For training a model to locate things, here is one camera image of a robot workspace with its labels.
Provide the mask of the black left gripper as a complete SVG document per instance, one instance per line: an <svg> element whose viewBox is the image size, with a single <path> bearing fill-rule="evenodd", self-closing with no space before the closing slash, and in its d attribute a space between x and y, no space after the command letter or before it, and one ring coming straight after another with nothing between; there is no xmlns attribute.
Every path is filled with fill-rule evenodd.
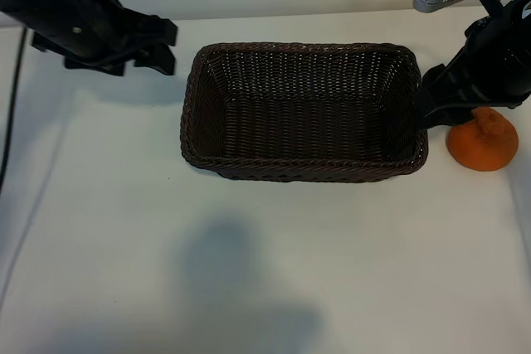
<svg viewBox="0 0 531 354"><path fill-rule="evenodd" d="M32 45L86 66L114 64L130 50L134 66L175 75L178 27L169 19L124 7L118 0L31 0Z"/></svg>

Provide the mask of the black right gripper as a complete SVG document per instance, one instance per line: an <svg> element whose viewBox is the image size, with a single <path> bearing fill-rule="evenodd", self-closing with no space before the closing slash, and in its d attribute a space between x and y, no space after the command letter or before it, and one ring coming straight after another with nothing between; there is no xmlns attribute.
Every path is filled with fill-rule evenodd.
<svg viewBox="0 0 531 354"><path fill-rule="evenodd" d="M417 128L458 126L473 106L516 107L529 97L529 18L484 17L465 30L465 45L446 67L422 77Z"/></svg>

